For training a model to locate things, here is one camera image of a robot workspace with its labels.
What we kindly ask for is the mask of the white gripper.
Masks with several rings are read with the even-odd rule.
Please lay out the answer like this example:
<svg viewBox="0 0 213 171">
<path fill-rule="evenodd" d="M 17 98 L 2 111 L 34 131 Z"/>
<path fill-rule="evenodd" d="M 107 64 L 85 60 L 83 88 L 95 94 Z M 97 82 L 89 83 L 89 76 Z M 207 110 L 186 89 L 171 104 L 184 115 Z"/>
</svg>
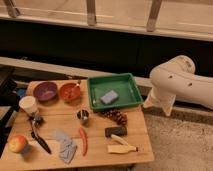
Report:
<svg viewBox="0 0 213 171">
<path fill-rule="evenodd" d="M 143 107 L 159 107 L 163 110 L 166 116 L 170 116 L 175 100 L 175 94 L 152 87 L 143 103 Z"/>
</svg>

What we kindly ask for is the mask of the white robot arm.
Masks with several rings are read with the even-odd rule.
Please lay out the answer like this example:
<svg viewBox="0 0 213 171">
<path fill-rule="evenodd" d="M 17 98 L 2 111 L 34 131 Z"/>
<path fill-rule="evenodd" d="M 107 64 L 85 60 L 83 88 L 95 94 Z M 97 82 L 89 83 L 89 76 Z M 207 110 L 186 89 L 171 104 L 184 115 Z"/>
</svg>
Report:
<svg viewBox="0 0 213 171">
<path fill-rule="evenodd" d="M 213 110 L 213 77 L 196 75 L 195 64 L 188 56 L 179 55 L 154 67 L 149 78 L 152 88 L 144 108 L 160 107 L 170 116 L 179 96 Z"/>
</svg>

